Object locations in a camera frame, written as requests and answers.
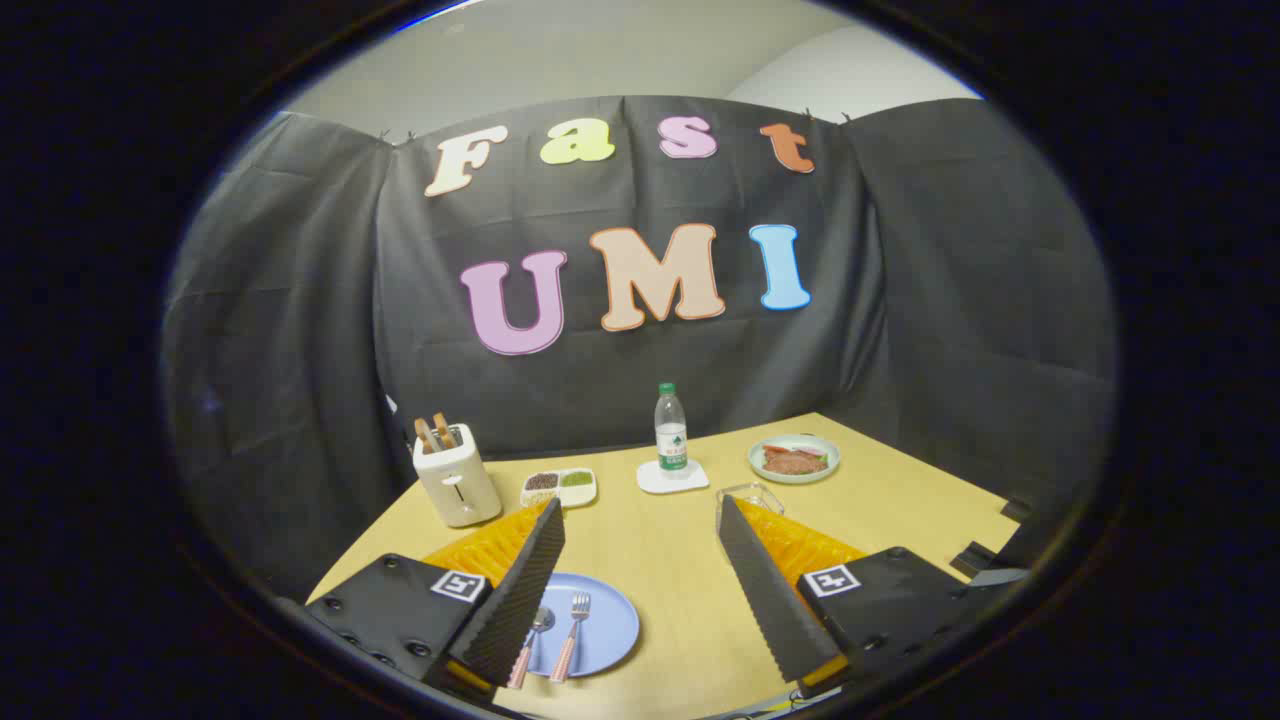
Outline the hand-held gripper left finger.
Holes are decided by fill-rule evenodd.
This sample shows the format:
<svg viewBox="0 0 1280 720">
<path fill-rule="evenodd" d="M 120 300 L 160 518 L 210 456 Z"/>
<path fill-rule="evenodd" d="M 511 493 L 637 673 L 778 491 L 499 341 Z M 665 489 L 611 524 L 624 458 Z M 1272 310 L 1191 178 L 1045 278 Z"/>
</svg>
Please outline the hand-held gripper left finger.
<svg viewBox="0 0 1280 720">
<path fill-rule="evenodd" d="M 306 603 L 352 650 L 467 701 L 506 685 L 564 547 L 558 498 L 430 553 L 383 553 Z"/>
</svg>

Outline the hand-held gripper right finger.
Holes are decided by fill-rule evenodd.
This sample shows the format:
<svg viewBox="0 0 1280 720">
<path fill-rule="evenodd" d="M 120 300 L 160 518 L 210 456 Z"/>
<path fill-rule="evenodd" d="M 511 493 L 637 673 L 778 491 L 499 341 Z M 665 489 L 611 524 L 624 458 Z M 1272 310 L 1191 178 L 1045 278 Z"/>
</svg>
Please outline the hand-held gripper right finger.
<svg viewBox="0 0 1280 720">
<path fill-rule="evenodd" d="M 861 555 L 727 496 L 717 533 L 785 682 L 803 698 L 874 685 L 952 644 L 1027 571 L 963 582 L 911 550 Z"/>
</svg>

